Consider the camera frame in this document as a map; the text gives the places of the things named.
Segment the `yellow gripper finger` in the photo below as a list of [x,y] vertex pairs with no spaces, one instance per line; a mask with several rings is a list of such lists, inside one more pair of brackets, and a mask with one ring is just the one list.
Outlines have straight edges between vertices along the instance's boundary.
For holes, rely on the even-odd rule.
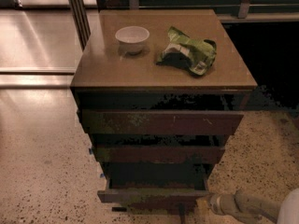
[[200,224],[212,224],[211,210],[207,202],[207,197],[196,199],[196,210]]

